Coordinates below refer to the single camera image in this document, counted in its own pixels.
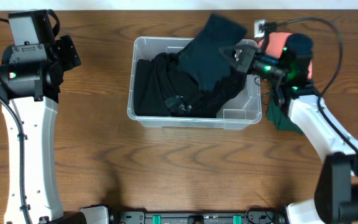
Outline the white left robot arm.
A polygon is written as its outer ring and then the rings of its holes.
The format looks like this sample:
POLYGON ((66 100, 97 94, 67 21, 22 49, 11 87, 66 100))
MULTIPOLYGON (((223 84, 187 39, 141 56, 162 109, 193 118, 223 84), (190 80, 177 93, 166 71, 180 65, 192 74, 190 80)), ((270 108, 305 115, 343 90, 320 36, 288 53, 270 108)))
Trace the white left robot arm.
POLYGON ((0 100, 9 141, 9 196, 4 222, 108 223, 93 205, 65 213, 58 193, 54 130, 63 74, 81 65, 72 39, 59 35, 50 9, 8 16, 14 44, 2 56, 0 100))

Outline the black sparkly knit garment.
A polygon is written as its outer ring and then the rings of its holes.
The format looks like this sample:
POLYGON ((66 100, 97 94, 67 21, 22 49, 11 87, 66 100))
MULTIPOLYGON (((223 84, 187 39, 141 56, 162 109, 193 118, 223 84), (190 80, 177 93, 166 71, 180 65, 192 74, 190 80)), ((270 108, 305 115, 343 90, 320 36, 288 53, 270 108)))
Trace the black sparkly knit garment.
POLYGON ((223 105, 235 98, 244 89, 246 76, 235 73, 218 81, 212 91, 203 93, 190 115, 196 118, 216 118, 223 105))

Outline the dark navy garment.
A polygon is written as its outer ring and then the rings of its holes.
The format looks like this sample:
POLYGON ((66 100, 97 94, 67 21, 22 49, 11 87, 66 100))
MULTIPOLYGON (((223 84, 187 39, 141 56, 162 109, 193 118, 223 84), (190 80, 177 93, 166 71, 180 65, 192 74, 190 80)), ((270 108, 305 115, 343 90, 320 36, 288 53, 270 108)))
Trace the dark navy garment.
POLYGON ((200 33, 180 52, 178 69, 194 78, 200 90, 213 90, 218 81, 231 74, 229 60, 219 49, 235 46, 246 33, 240 24, 210 15, 200 33))

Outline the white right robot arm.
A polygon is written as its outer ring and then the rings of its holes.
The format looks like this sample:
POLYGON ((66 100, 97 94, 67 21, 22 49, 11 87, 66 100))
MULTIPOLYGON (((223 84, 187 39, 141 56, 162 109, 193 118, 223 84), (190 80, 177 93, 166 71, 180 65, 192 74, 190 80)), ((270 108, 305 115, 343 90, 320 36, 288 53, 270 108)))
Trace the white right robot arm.
POLYGON ((322 162, 314 197, 289 204, 284 212, 256 210, 242 215, 143 213, 144 223, 352 223, 358 221, 358 140, 327 109, 313 86, 306 66, 312 58, 312 40, 292 34, 282 56, 273 58, 253 40, 218 48, 218 56, 246 80, 244 88, 258 87, 262 78, 273 82, 277 115, 293 123, 308 138, 322 162))

